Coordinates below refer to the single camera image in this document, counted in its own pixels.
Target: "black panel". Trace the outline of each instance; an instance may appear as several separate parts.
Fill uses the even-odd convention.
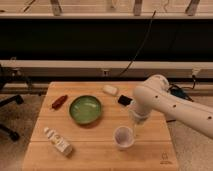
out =
[[[149,20],[0,20],[0,58],[131,60]],[[213,20],[154,20],[137,60],[213,61]]]

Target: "floor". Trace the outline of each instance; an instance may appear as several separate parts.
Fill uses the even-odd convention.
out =
[[[0,170],[21,171],[23,158],[44,96],[22,95],[25,103],[0,108],[0,122],[20,133],[21,139],[12,142],[0,132]],[[213,96],[193,96],[196,102],[213,106]],[[212,171],[213,140],[180,122],[168,123],[181,171]]]

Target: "wooden cutting board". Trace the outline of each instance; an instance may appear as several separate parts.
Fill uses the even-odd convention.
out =
[[[105,84],[119,88],[117,97],[102,92]],[[138,82],[53,82],[49,85],[23,163],[23,171],[173,171],[177,159],[164,115],[153,111],[145,124],[136,129],[133,147],[119,151],[113,131],[119,126],[132,127],[126,107],[117,103],[120,95],[131,97]],[[69,96],[57,111],[50,109],[59,96]],[[69,106],[81,95],[96,96],[103,115],[93,125],[82,127],[69,116]],[[73,146],[69,157],[62,156],[47,140],[44,127],[59,132]]]

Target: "green plate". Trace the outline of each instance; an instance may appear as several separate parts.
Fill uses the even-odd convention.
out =
[[[89,124],[101,116],[101,102],[94,96],[80,96],[70,105],[70,116],[78,124]]]

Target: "bowl rim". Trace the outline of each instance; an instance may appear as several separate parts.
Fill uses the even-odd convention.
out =
[[[75,117],[73,117],[71,110],[72,110],[72,107],[73,107],[73,105],[75,104],[75,102],[76,102],[77,100],[79,100],[80,98],[85,98],[85,97],[89,97],[89,98],[95,99],[95,100],[97,101],[98,105],[100,106],[100,112],[99,112],[99,115],[97,115],[97,117],[94,118],[93,120],[91,120],[91,121],[89,121],[89,122],[84,122],[84,123],[82,123],[82,122],[78,122],[78,121],[75,119]],[[90,124],[90,123],[96,121],[96,120],[102,115],[102,104],[101,104],[101,101],[100,101],[97,97],[92,96],[92,95],[82,95],[82,96],[76,97],[76,98],[71,102],[71,104],[70,104],[70,107],[69,107],[69,115],[73,118],[73,120],[74,120],[77,124],[80,124],[80,125]]]

